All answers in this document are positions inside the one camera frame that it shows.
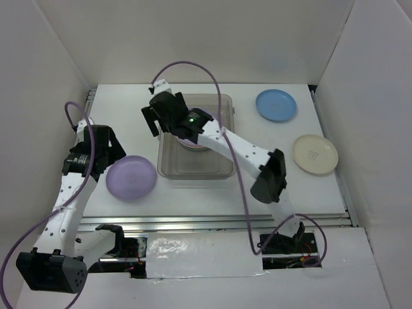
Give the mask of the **purple plastic plate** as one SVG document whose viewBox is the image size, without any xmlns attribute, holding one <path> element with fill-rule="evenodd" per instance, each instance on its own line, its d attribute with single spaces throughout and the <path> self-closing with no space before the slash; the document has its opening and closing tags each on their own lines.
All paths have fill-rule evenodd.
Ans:
<svg viewBox="0 0 412 309">
<path fill-rule="evenodd" d="M 143 156 L 131 155 L 116 161 L 106 175 L 106 188 L 121 201 L 132 202 L 146 197 L 155 187 L 154 165 Z"/>
<path fill-rule="evenodd" d="M 188 115 L 179 122 L 180 128 L 183 130 L 183 138 L 177 136 L 177 141 L 188 149 L 206 149 L 205 146 L 198 143 L 198 136 L 204 132 L 204 125 L 212 120 L 214 117 L 208 111 L 202 108 L 190 109 Z"/>
</svg>

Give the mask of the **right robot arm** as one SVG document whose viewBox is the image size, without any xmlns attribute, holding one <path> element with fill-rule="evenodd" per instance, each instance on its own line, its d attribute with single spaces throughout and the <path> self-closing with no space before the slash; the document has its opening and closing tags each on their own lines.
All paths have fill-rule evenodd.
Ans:
<svg viewBox="0 0 412 309">
<path fill-rule="evenodd" d="M 304 224 L 295 215 L 286 189 L 284 153 L 260 148 L 226 127 L 207 112 L 189 109 L 181 93 L 170 89 L 149 88 L 152 98 L 142 108 L 143 116 L 153 136 L 160 132 L 206 147 L 231 160 L 238 169 L 244 169 L 253 179 L 252 197 L 268 206 L 279 220 L 277 233 L 287 252 L 295 252 L 303 244 Z"/>
</svg>

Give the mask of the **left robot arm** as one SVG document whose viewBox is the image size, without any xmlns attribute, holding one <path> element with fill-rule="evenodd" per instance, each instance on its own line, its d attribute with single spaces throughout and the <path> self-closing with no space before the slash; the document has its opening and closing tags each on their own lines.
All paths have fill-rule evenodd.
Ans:
<svg viewBox="0 0 412 309">
<path fill-rule="evenodd" d="M 127 249 L 119 225 L 101 224 L 86 238 L 77 236 L 100 175 L 126 153 L 109 126 L 81 120 L 75 129 L 79 142 L 64 160 L 54 215 L 33 249 L 17 257 L 16 267 L 31 290 L 76 294 L 94 263 L 106 254 L 119 257 Z"/>
</svg>

